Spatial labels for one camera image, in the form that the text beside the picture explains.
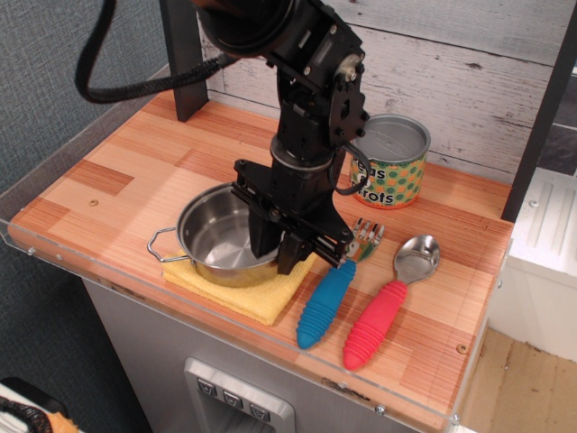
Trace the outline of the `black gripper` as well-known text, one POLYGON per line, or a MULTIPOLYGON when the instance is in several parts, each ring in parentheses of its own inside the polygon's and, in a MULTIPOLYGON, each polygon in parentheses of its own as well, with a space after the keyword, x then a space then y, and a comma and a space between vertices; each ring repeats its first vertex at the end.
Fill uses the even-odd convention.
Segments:
POLYGON ((316 166, 290 166, 275 159, 270 167, 240 159, 234 169, 234 195, 249 205, 252 253, 260 258, 279 247, 278 274, 315 253, 340 266, 352 230, 337 212, 334 184, 343 167, 342 155, 316 166))

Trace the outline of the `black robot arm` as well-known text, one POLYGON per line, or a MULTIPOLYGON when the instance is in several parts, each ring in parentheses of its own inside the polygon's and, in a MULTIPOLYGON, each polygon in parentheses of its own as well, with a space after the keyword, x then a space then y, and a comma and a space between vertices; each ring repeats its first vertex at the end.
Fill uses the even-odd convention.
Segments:
POLYGON ((234 165, 235 194, 250 208, 252 253, 275 253, 281 274, 312 253, 340 264, 353 235, 333 196, 369 118, 361 39, 320 1, 198 1, 196 9, 225 60, 261 57, 277 71, 271 163, 234 165))

